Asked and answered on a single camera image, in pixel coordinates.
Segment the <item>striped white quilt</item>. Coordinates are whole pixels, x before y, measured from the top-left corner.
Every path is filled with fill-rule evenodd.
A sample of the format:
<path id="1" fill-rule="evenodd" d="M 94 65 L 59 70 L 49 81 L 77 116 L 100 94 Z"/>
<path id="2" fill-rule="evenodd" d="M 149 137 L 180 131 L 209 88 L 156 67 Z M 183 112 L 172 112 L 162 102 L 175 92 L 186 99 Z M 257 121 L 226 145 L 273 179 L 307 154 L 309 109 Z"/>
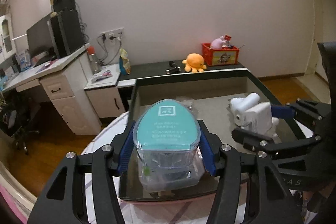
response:
<path id="1" fill-rule="evenodd" d="M 257 192 L 247 192 L 245 223 L 302 223 L 294 198 L 271 158 L 260 151 L 256 155 L 240 153 L 208 131 L 199 120 L 201 130 L 199 148 L 210 174 L 219 182 L 207 223 L 234 223 L 239 203 L 242 172 L 257 176 Z M 114 137 L 109 145 L 93 153 L 91 173 L 93 204 L 97 223 L 124 223 L 113 178 L 127 168 L 132 147 L 130 127 Z"/>

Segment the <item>computer monitor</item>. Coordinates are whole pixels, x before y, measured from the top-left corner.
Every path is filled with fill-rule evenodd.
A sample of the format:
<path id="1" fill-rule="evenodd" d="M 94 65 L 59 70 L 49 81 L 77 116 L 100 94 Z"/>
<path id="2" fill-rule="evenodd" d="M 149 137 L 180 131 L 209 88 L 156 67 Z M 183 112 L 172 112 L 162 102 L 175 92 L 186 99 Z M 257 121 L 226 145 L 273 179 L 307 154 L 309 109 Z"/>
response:
<path id="1" fill-rule="evenodd" d="M 47 55 L 50 56 L 55 55 L 48 25 L 50 18 L 50 14 L 47 14 L 31 26 L 26 32 L 29 54 L 31 57 L 36 57 L 43 52 L 46 52 Z"/>

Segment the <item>pink box with black rim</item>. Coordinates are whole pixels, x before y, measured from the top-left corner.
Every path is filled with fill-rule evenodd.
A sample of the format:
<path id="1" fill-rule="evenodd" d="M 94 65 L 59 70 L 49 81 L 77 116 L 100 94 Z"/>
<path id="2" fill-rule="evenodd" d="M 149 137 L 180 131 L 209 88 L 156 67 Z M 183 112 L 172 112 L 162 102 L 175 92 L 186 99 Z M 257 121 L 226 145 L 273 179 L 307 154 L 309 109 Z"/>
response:
<path id="1" fill-rule="evenodd" d="M 130 121 L 136 121 L 157 101 L 175 100 L 178 97 L 192 99 L 191 111 L 197 119 L 204 121 L 209 132 L 217 134 L 223 143 L 232 145 L 239 152 L 246 152 L 246 149 L 231 137 L 235 124 L 228 108 L 229 100 L 255 92 L 262 102 L 280 104 L 271 91 L 246 68 L 171 76 L 121 76 L 117 87 L 121 97 L 130 102 Z M 137 154 L 133 152 L 127 172 L 121 176 L 119 196 L 122 200 L 137 203 L 181 201 L 208 197 L 215 193 L 217 185 L 218 179 L 205 173 L 195 186 L 168 193 L 148 192 L 139 180 Z"/>

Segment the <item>teal lidded clear container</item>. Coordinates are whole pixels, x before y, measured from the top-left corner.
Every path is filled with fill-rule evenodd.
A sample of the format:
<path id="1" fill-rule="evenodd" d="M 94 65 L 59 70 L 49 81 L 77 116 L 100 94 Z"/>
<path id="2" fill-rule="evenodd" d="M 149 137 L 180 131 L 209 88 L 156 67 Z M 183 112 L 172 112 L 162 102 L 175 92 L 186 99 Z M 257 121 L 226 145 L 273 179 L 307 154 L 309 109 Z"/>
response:
<path id="1" fill-rule="evenodd" d="M 170 99 L 151 105 L 133 130 L 143 188 L 155 193 L 197 185 L 205 172 L 200 140 L 199 124 L 186 106 Z"/>

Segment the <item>white cube box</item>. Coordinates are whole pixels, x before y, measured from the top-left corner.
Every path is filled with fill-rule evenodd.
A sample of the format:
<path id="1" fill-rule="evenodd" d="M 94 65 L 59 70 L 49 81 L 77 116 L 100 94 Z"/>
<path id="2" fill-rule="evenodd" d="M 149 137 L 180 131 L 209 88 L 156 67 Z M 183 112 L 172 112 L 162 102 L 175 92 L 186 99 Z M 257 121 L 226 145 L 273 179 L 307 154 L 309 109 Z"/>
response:
<path id="1" fill-rule="evenodd" d="M 274 142 L 280 139 L 276 133 L 278 118 L 272 117 L 270 102 L 260 102 L 257 93 L 250 93 L 245 98 L 232 98 L 228 104 L 234 123 L 241 129 L 268 136 Z"/>

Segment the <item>pink plush toy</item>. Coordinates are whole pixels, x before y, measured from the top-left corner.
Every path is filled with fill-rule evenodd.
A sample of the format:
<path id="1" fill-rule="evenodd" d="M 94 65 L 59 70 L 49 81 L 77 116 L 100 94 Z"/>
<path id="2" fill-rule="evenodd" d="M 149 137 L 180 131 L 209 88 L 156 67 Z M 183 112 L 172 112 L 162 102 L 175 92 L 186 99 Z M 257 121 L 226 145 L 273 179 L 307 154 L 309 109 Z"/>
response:
<path id="1" fill-rule="evenodd" d="M 212 50 L 220 50 L 226 45 L 226 41 L 224 39 L 224 36 L 221 36 L 220 38 L 217 38 L 213 40 L 210 44 L 210 48 Z"/>

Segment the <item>white bedside drawer unit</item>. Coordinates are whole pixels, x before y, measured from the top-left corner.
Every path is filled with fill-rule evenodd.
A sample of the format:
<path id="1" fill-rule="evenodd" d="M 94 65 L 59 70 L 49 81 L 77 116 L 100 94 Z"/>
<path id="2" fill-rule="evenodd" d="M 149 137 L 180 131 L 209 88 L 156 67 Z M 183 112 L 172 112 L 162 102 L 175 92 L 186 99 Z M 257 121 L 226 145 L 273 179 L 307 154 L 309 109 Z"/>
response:
<path id="1" fill-rule="evenodd" d="M 125 112 L 117 88 L 119 77 L 119 66 L 107 65 L 102 67 L 100 72 L 93 74 L 84 88 L 99 118 L 115 118 Z"/>

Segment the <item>orange octopus plush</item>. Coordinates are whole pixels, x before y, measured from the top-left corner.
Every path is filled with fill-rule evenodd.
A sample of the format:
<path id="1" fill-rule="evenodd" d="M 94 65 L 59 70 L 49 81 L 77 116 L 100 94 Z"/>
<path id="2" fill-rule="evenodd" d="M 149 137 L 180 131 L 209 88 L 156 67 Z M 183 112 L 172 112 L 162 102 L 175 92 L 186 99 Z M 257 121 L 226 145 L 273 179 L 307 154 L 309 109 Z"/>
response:
<path id="1" fill-rule="evenodd" d="M 185 72 L 202 73 L 207 69 L 204 58 L 197 53 L 190 53 L 182 63 Z"/>

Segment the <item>wall power outlet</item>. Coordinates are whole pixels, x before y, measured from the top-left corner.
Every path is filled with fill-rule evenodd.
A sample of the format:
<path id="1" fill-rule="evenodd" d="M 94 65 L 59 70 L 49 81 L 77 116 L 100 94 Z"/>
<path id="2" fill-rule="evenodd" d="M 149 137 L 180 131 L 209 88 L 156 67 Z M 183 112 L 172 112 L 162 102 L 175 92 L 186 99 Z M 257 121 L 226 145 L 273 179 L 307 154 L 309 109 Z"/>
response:
<path id="1" fill-rule="evenodd" d="M 116 28 L 110 31 L 104 31 L 100 33 L 102 38 L 105 40 L 118 40 L 121 41 L 121 38 L 124 34 L 124 28 Z"/>

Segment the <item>black dumbbell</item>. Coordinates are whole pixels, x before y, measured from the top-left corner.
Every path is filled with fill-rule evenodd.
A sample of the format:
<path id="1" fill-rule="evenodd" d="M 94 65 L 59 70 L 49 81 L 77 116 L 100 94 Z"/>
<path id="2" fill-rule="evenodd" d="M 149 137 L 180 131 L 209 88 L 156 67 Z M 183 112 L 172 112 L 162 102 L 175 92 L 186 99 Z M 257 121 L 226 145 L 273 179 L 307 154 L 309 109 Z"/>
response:
<path id="1" fill-rule="evenodd" d="M 169 62 L 169 68 L 166 69 L 167 75 L 173 75 L 181 72 L 181 67 L 179 67 L 174 61 Z"/>

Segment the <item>white desk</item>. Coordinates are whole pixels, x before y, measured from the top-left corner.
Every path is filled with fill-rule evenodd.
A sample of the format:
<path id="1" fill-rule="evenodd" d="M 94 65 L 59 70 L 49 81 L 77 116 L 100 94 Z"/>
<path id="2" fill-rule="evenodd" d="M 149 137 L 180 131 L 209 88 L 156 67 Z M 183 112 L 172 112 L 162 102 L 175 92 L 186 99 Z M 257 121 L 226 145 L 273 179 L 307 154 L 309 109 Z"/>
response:
<path id="1" fill-rule="evenodd" d="M 81 47 L 49 67 L 42 64 L 19 73 L 2 94 L 40 88 L 74 134 L 97 135 L 101 122 L 84 90 L 91 76 L 87 50 Z"/>

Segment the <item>white glass door cabinet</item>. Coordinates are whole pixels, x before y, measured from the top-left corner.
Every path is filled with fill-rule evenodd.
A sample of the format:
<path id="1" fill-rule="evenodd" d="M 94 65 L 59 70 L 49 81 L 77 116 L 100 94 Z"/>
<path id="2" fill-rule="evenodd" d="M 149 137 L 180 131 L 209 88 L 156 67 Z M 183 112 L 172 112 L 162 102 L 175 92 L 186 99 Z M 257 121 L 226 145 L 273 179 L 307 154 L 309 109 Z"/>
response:
<path id="1" fill-rule="evenodd" d="M 11 15 L 5 14 L 1 16 L 1 52 L 5 60 L 16 53 L 16 46 L 13 38 Z"/>

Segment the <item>red storage crate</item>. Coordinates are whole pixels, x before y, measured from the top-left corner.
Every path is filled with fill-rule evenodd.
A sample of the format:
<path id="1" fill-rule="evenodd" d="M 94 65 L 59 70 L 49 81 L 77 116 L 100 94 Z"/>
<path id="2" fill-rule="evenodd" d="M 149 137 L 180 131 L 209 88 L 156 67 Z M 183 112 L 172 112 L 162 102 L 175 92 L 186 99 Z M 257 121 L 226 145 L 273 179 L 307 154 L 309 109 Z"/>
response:
<path id="1" fill-rule="evenodd" d="M 238 63 L 239 49 L 235 46 L 219 50 L 210 48 L 210 43 L 202 44 L 202 57 L 207 66 L 234 65 Z"/>

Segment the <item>clear bottle red cap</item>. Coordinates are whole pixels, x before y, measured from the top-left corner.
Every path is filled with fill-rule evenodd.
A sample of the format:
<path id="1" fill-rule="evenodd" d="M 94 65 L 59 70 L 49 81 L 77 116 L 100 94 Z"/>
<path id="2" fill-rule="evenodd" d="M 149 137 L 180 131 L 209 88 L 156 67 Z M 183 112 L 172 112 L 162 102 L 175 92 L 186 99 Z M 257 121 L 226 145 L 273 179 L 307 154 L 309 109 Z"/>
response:
<path id="1" fill-rule="evenodd" d="M 95 49 L 92 46 L 89 46 L 87 48 L 87 53 L 93 74 L 99 73 L 101 71 L 101 65 L 100 60 L 96 55 Z"/>

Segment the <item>black computer tower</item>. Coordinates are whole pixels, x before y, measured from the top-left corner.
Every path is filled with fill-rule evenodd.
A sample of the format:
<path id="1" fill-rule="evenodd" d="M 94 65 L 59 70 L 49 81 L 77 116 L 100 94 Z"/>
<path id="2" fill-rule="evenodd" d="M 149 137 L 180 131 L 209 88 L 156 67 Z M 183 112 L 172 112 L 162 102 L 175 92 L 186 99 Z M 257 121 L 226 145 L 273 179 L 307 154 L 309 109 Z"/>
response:
<path id="1" fill-rule="evenodd" d="M 66 57 L 84 46 L 77 10 L 64 10 L 50 17 L 49 31 L 58 58 Z"/>

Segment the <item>snack bag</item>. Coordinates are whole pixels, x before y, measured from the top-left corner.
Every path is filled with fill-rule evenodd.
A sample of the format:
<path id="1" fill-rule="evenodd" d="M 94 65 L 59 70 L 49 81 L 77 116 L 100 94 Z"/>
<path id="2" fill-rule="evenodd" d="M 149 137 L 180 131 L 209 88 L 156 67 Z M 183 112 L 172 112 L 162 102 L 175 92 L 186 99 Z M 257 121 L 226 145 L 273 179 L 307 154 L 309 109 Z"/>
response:
<path id="1" fill-rule="evenodd" d="M 122 75 L 130 75 L 131 64 L 127 56 L 127 51 L 124 50 L 123 48 L 120 49 L 119 65 L 120 65 L 120 72 Z"/>

